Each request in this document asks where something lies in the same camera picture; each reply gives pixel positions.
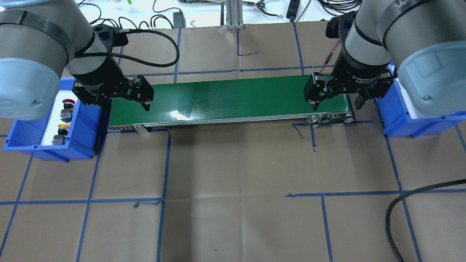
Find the black cable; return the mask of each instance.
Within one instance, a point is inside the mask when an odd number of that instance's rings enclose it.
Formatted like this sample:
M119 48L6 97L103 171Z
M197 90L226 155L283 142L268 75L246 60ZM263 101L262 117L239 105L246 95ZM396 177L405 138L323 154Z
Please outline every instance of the black cable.
M298 17L298 19L295 20L296 22L302 17L302 15L303 15L304 12L306 11L306 9L309 7L309 4L310 4L310 3L311 3L311 0L309 0L308 4L307 4L306 7L304 8L304 10L302 11L301 15Z
M139 23L139 26L138 26L137 28L141 29L141 25L142 25L143 23L145 23L145 24L147 25L148 28L150 27L149 24L148 24L146 21L142 21L142 22Z
M155 28L155 21L156 21L158 18L162 18L162 19L167 20L168 23L170 24L171 28L173 29L173 24L172 24L172 23L170 22L170 20L169 20L166 16L164 16L163 14L156 14L156 15L153 15L153 16L151 17L151 26L152 26L152 27Z
M337 16L345 14L346 11L352 10L361 5L362 0L317 0L322 5L325 12ZM334 14L330 10L336 11L339 14Z
M136 26L136 24L133 23L133 21L131 21L131 20L129 20L128 18L123 17L123 16L118 17L118 23L120 24L120 28L123 28L123 26L121 25L121 21L120 21L122 18L128 20L129 22L131 22L131 24L133 24L134 28L138 29L137 26Z
M181 12L181 9L179 9L178 7L171 7L171 8L162 10L162 11L155 11L155 2L157 2L157 0L154 0L154 3L152 4L152 11L154 11L154 13L163 13L165 11L172 10L172 9L178 9L178 11Z
M264 3L264 0L260 0L259 2L256 3L256 7L257 9L259 9L263 14L265 15L268 15L268 16L276 16L276 17L283 17L282 15L280 14L271 14L271 13L267 13L264 8L265 8L265 3Z
M430 185L430 186L424 186L420 187L418 189L411 190L407 193L402 194L401 196L395 198L390 205L388 206L387 209L387 214L385 215L385 233L387 234L387 239L388 243L390 244L391 250L393 251L393 254L395 254L395 257L397 258L398 262L404 262L403 258L401 257L400 252L398 251L398 248L395 245L395 242L393 241L393 238L391 236L391 230L390 230L390 216L393 208L395 205L402 201L403 199L412 196L417 193L421 193L427 190L432 190L435 188L440 188L440 187L445 187L445 186L454 186L454 185L460 185L460 184L466 184L466 179L461 179L461 180L455 180L455 181L450 181L450 182L445 182L445 183L440 183L440 184L435 184L435 185Z
M279 14L271 14L271 13L267 13L266 11L264 11L264 9L262 8L258 8L261 12L263 12L264 14L268 15L268 16L280 16Z
M93 20L92 22L90 22L89 24L95 24L101 17L102 17L102 10L100 9L100 7L98 5L95 5L95 4L89 4L89 3L83 3L85 0L81 1L81 3L77 4L77 6L81 6L81 5L86 5L86 6L94 6L94 7L97 7L99 9L99 17L95 20Z
M114 28L118 27L118 23L115 20L111 19L111 18L100 18L100 19L97 19L96 22L99 21L99 20L103 20L101 24L105 23L106 21L109 21L110 24L112 24L112 27L114 27Z
M138 63L143 64L143 65L148 65L148 66L152 66L152 67L169 67L169 66L172 66L172 65L174 65L174 64L176 64L178 62L178 60L179 60L178 45L176 45L175 41L171 37L169 37L168 35L166 35L164 33L161 33L159 31L155 31L155 30L129 29L128 34L134 34L134 33L157 34L157 35L163 36L164 38L168 39L172 43L172 45L175 47L175 51L176 51L175 60L173 60L170 63L166 63L166 64L157 64L157 63L147 62L147 61L144 61L144 60L141 60L141 59L129 56L129 55L122 55L122 54L118 54L118 53L88 53L88 54L76 55L75 58L95 57L95 56L113 56L113 57L120 57L120 58L128 59L128 60L135 61L135 62L138 62Z

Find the blue tape line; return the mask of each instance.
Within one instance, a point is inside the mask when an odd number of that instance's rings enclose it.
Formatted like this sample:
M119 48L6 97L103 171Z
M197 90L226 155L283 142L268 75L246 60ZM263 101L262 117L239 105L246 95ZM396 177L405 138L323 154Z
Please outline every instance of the blue tape line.
M259 53L259 51L256 51L254 53L250 53L250 54L243 54L243 55L254 55L254 54L257 54ZM240 55L240 30L237 29L236 30L236 54L238 56L243 56L243 55Z
M322 197L322 196L365 196L365 195L395 195L399 191L361 191L361 192L328 192L328 193L299 193L288 194L285 197Z
M89 208L91 204L92 193L94 191L94 184L96 182L97 170L99 168L99 162L100 162L100 157L102 156L102 148L103 148L103 143L105 141L105 138L106 138L106 134L102 135L101 142L99 145L99 154L97 155L96 165L94 167L94 173L92 174L92 181L90 184L89 195L87 199L86 212L84 213L84 221L82 222L81 235L79 237L78 251L76 254L76 262L79 262L79 258L81 257L82 241L84 240L84 232L86 231L86 224L87 224L87 218L89 215Z
M295 66L295 67L277 67L277 68L240 69L240 72L277 71L277 70L294 70L294 69L302 69L302 67L300 67L300 66Z
M412 223L411 223L411 216L409 215L409 211L408 211L408 205L406 204L405 199L403 199L401 202L403 203L403 209L404 209L404 214L406 215L406 220L408 220L408 228L409 228L409 232L411 234L412 243L414 245L414 251L416 252L416 257L418 258L418 262L422 262L421 253L420 253L419 247L418 247L418 241L416 240L416 236L414 234L414 229L413 229Z
M301 46L299 44L298 30L296 29L295 23L293 23L293 29L295 31L296 45L298 46L299 64L301 65L301 75L304 75L304 69L302 68L303 64L302 64Z
M323 66L295 66L295 67L277 67L277 68L230 69L230 70L181 72L181 73L178 73L178 75L217 74L217 73L229 73L229 72L238 72L238 71L239 72L277 71L277 70L294 70L294 69L313 69L313 68L322 68L322 67Z
M89 200L29 200L19 201L18 205L40 205L40 204L84 204ZM91 203L122 203L122 202L143 202L143 201L164 201L163 197L145 197L145 198L118 198L118 199L91 199ZM14 205L15 201L0 202L0 206Z
M316 147L317 145L315 144L315 138L314 138L314 128L312 126L309 126L311 128L311 138L312 138L312 147Z
M148 202L148 201L163 201L163 200L164 200L163 197L91 199L90 203Z
M178 50L179 50L179 44L181 43L181 28L178 30L178 41L177 41L177 45L178 45ZM179 64L179 60L178 62L176 62L175 64L175 73L173 74L173 82L176 83L177 81L177 76L178 76L178 64Z
M20 205L40 205L40 204L83 204L87 203L87 200L31 200L31 201L20 201Z
M173 76L175 73L156 73L156 74L143 74L143 76ZM125 77L136 77L137 75L125 75Z
M393 151L391 150L390 141L387 135L384 135L384 137L385 137L385 143L387 144L388 154L390 155L393 172L395 173L395 178L397 179L398 190L400 194L403 194L403 187L401 186L401 182L399 180L398 169L397 169L397 165L395 164L395 158L393 157ZM406 220L408 221L408 228L411 233L411 239L414 245L414 250L416 252L416 257L418 258L418 262L422 262L421 253L419 251L419 246L418 246L418 241L416 240L416 236L414 234L414 229L411 223L411 216L409 215L408 206L406 205L405 200L403 200L403 207L404 207L404 214L406 215Z
M197 71L197 72L182 72L182 73L178 73L178 75L216 74L216 73L229 73L229 72L237 72L237 71L240 71L240 69L215 70L215 71Z
M167 157L165 159L164 190L162 194L164 198L167 195L168 170L169 170L169 164L170 164L170 150L171 150L171 134L168 133ZM164 227L164 214L165 214L165 201L162 202L162 207L160 210L160 222L158 225L157 262L160 262L160 251L162 249L162 229Z
M321 196L321 205L323 215L323 226L325 228L325 238L327 239L327 250L329 252L329 261L333 262L332 245L330 244L329 223L327 221L327 210L325 208L325 199L323 196Z
M461 141L461 144L463 145L463 149L466 152L466 144L465 144L465 140L463 139L463 135L461 134L461 131L459 130L459 127L457 125L455 125L455 128L456 128L456 132L458 133L459 140Z
M162 202L162 207L160 209L160 222L158 224L157 262L160 262L160 251L162 249L162 229L164 228L164 214L165 202Z
M134 204L133 208L138 208L138 207L139 207L139 204L151 205L151 206L158 206L160 203L162 203L162 201L157 201L157 202L154 202L154 203L136 202L136 203Z
M0 246L0 257L1 257L1 254L3 253L3 248L5 248L5 244L7 242L8 233L10 232L11 224L13 223L14 215L16 214L18 203L20 202L21 194L23 193L24 184L26 183L27 174L29 174L29 169L31 168L33 157L34 157L34 153L32 153L31 156L29 157L29 162L27 163L26 171L24 172L23 181L21 182L20 190L18 192L18 195L16 196L16 201L13 206L13 211L11 212L10 220L8 221L7 230L5 232L5 235L3 236L3 241Z
M120 55L123 54L123 47L120 48ZM118 58L117 65L120 65L121 57Z
M163 194L162 194L163 197L166 197L166 195L167 195L168 167L169 167L169 164L170 164L170 150L171 150L171 134L168 133L167 157L165 159L164 191L163 191Z
M298 126L304 126L304 125L311 125L311 124L308 124L308 123L294 123L294 124L292 124L293 128L298 130L298 134L302 139L304 139L304 137L302 136L301 131L299 131Z

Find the metal bracket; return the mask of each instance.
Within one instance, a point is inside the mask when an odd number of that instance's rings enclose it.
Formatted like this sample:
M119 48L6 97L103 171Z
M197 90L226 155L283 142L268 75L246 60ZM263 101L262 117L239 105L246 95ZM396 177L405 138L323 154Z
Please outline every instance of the metal bracket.
M307 122L310 123L313 128L329 124L348 124L352 123L353 121L354 116L351 112L311 114L307 119Z
M226 20L228 29L243 29L243 2L226 0Z
M148 128L144 127L142 124L132 124L133 128L141 134L149 134L150 131Z

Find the robotic arm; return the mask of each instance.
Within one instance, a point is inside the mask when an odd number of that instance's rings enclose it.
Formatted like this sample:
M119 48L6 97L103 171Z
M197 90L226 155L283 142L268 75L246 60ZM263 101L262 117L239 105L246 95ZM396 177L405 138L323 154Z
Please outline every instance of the robotic arm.
M326 36L342 50L330 76L313 73L305 100L359 93L382 98L393 83L391 60L415 107L430 115L466 110L466 2L463 0L364 0L356 12L333 18Z
M0 117L38 119L47 114L66 68L79 83L73 92L86 105L110 110L109 98L134 100L148 111L154 90L139 75L129 80L111 54L126 34L152 30L92 27L73 0L0 0Z

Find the red wire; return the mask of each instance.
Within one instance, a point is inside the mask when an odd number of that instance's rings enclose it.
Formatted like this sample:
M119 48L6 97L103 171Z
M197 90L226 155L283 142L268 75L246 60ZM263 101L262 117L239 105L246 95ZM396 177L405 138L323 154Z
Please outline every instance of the red wire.
M338 46L338 44L340 43L340 39L338 39L338 42L336 42L336 45L333 47L332 51L330 52L331 54L333 54L333 52L335 51L336 47ZM323 69L327 66L327 63L325 63L323 65L323 67L321 68L321 70L319 71L319 73L321 73L323 71Z

